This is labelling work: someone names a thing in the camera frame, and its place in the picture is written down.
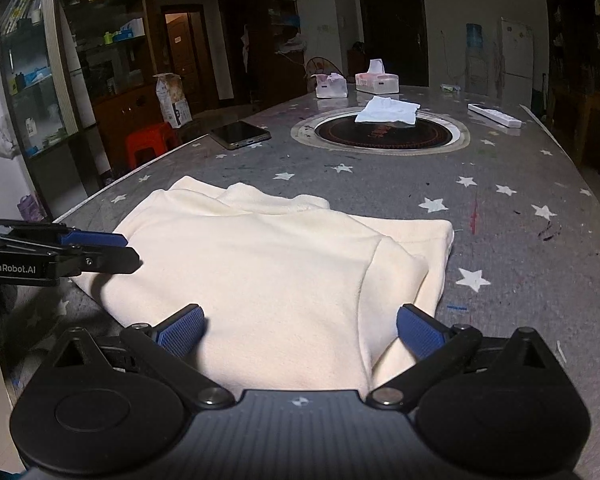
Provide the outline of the cream sweater garment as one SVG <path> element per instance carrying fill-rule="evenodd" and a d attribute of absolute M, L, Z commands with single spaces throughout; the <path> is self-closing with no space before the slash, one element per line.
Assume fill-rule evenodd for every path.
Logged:
<path fill-rule="evenodd" d="M 140 267 L 76 284 L 125 326 L 201 306 L 194 365 L 234 393 L 366 393 L 411 367 L 396 315 L 434 314 L 454 240 L 446 220 L 351 216 L 317 196 L 190 177 L 152 192 L 118 232 Z"/>

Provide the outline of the red plastic stool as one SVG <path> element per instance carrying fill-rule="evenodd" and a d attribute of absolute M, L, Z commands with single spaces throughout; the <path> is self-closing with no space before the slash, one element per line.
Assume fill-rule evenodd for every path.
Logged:
<path fill-rule="evenodd" d="M 180 146 L 181 139 L 168 122 L 162 122 L 133 131 L 125 138 L 124 145 L 126 162 L 129 170 L 133 170 L 143 165 L 141 152 L 149 150 L 158 157 Z"/>

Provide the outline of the white paper bag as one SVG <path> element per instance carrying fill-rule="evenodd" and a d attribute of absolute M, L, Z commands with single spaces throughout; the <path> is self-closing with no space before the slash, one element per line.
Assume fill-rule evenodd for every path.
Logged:
<path fill-rule="evenodd" d="M 173 129 L 179 129 L 192 120 L 181 77 L 174 73 L 155 74 L 156 96 L 162 117 Z"/>

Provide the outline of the glass display cabinet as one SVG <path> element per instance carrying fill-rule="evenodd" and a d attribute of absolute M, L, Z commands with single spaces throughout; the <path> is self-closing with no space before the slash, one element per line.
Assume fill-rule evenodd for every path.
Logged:
<path fill-rule="evenodd" d="M 24 157 L 38 157 L 79 131 L 57 0 L 0 0 L 0 73 Z"/>

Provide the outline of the black tablet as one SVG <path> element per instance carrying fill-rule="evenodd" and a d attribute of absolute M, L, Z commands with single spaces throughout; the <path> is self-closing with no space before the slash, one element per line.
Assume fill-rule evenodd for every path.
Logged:
<path fill-rule="evenodd" d="M 258 143 L 271 139 L 271 133 L 268 130 L 242 120 L 214 128 L 210 131 L 209 136 L 227 151 L 248 148 L 248 146 L 253 148 Z"/>

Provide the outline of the round induction cooktop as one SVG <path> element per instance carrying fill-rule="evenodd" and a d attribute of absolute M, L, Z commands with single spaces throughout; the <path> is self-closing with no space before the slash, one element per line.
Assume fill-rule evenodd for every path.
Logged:
<path fill-rule="evenodd" d="M 311 148 L 385 156 L 446 154 L 468 148 L 470 132 L 445 114 L 416 113 L 414 125 L 404 122 L 356 122 L 361 107 L 332 110 L 303 119 L 290 136 Z"/>

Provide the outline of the white folded paper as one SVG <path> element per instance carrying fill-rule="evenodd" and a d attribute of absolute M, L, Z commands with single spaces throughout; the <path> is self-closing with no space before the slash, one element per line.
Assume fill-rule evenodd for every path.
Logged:
<path fill-rule="evenodd" d="M 357 124 L 380 124 L 381 122 L 402 122 L 404 125 L 416 124 L 418 103 L 406 102 L 382 96 L 374 96 L 355 116 Z"/>

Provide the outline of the wooden side table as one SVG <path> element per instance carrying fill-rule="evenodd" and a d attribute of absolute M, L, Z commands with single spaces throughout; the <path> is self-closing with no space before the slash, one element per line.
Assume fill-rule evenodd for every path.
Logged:
<path fill-rule="evenodd" d="M 581 169 L 600 169 L 600 92 L 582 96 L 572 160 Z"/>

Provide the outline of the pink tissue box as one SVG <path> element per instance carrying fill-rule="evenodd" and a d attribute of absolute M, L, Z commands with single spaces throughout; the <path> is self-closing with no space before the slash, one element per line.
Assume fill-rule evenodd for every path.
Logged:
<path fill-rule="evenodd" d="M 358 91 L 376 96 L 397 94 L 400 91 L 399 76 L 386 73 L 381 58 L 372 58 L 368 70 L 355 75 L 355 87 Z"/>

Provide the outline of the white tissue box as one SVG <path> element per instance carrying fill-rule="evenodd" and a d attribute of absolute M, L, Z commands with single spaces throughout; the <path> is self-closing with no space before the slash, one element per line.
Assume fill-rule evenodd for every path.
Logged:
<path fill-rule="evenodd" d="M 314 74 L 315 96 L 317 99 L 345 99 L 348 96 L 348 83 L 340 73 Z"/>

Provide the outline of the water dispenser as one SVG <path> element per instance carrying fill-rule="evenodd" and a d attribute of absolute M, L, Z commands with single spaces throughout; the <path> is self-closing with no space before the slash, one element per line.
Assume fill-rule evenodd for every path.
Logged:
<path fill-rule="evenodd" d="M 465 50 L 465 91 L 467 93 L 488 94 L 489 67 L 483 47 L 482 26 L 466 24 Z"/>

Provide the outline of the white refrigerator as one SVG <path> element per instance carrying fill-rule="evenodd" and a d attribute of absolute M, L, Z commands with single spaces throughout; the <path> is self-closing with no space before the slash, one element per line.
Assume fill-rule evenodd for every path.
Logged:
<path fill-rule="evenodd" d="M 531 105 L 533 55 L 532 29 L 526 24 L 502 18 L 498 25 L 496 92 L 505 104 Z"/>

